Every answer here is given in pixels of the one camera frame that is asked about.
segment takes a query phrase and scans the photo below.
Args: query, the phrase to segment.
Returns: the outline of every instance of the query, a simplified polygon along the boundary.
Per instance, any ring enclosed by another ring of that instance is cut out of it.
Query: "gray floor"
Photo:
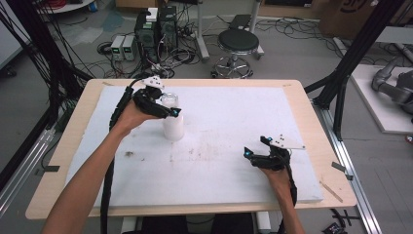
[[[122,13],[122,16],[133,17],[134,14]],[[79,44],[74,47],[76,53],[84,62],[94,62],[104,59],[95,48],[109,41],[115,33],[132,32],[134,21],[120,19],[111,6],[95,14],[87,11],[63,14],[60,22],[71,23],[88,18],[81,25],[84,28],[104,27],[92,44]],[[218,20],[206,19],[205,25]],[[216,23],[215,28],[223,28],[225,24]],[[254,75],[250,79],[297,79],[303,86],[310,85],[327,76],[340,61],[335,52],[326,48],[326,43],[319,39],[291,39],[277,32],[256,30],[260,44],[265,51],[261,60],[253,56],[245,57],[251,63]],[[210,52],[210,60],[195,65],[182,65],[175,68],[174,78],[210,78],[211,68],[218,58],[225,54],[214,44],[216,37],[206,39]],[[375,46],[369,54],[372,58],[389,59],[391,56]],[[18,56],[13,62],[16,77],[0,77],[0,170],[4,168],[27,134],[34,127],[48,106],[48,90],[40,75],[27,56]],[[100,68],[94,68],[96,77],[102,77]],[[316,97],[318,92],[309,94]],[[372,116],[352,82],[349,82],[343,117],[343,138],[356,167],[358,177],[368,197],[383,233],[409,233],[413,229],[413,185],[409,181],[413,177],[412,146],[404,141],[402,135],[385,135],[380,132]],[[47,163],[51,153],[45,158]],[[38,233],[43,225],[42,220],[28,220],[24,213],[41,177],[35,172],[24,184],[14,202],[0,219],[2,233]],[[358,216],[356,208],[349,208],[350,216]],[[321,233],[336,219],[332,218],[330,210],[306,210],[299,212],[308,233]],[[273,229],[277,230],[277,214],[271,214]],[[205,220],[207,216],[191,216],[191,219]],[[122,220],[118,217],[110,219],[110,233],[119,233]],[[361,222],[351,220],[352,225],[346,229],[349,233],[365,233]],[[98,219],[91,218],[85,228],[85,233],[98,233]],[[206,230],[203,226],[193,226],[194,231]]]

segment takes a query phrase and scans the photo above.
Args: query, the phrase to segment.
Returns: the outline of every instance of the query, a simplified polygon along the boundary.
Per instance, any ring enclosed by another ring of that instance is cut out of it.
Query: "human arm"
[[[122,139],[145,120],[154,118],[140,112],[130,101],[116,125],[63,189],[46,219],[42,233],[82,232]]]
[[[273,171],[269,169],[261,169],[261,171],[267,176],[274,189],[277,200],[279,201],[286,233],[305,233],[298,214],[294,209],[287,170],[282,169]]]

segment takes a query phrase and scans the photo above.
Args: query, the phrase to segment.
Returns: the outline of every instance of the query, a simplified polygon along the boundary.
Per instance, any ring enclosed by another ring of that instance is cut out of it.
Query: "stool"
[[[218,46],[223,51],[231,53],[230,57],[223,57],[216,62],[212,78],[218,75],[225,78],[245,78],[253,74],[249,63],[238,56],[249,55],[257,51],[258,38],[249,31],[243,29],[228,29],[218,36]]]

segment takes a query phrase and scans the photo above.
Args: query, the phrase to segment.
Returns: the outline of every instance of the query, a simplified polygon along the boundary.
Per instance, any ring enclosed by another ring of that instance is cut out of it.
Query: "electronic equipment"
[[[116,36],[112,45],[110,46],[112,50],[112,58],[114,60],[125,59],[124,50],[122,50],[122,45],[124,44],[125,36]]]
[[[134,34],[137,39],[140,58],[146,62],[159,63],[158,56],[161,52],[158,50],[160,43],[161,30],[157,21],[146,20],[147,11],[142,11],[136,19]]]
[[[251,15],[236,15],[230,23],[231,29],[245,29],[248,26]]]
[[[159,22],[163,35],[164,48],[173,50],[178,47],[176,7],[164,7],[160,9]]]
[[[413,70],[399,74],[395,86],[387,83],[393,69],[400,63],[401,58],[394,58],[380,69],[373,77],[371,88],[392,98],[404,112],[413,114]]]
[[[158,19],[158,8],[148,8],[146,21],[156,21]]]
[[[137,54],[136,39],[132,35],[127,35],[122,45],[124,56],[126,60],[134,60]]]

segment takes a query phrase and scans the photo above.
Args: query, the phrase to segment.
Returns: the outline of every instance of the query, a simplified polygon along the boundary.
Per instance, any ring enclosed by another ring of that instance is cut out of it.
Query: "cardboard box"
[[[321,15],[319,31],[327,37],[355,39],[375,9],[371,0],[330,1]]]

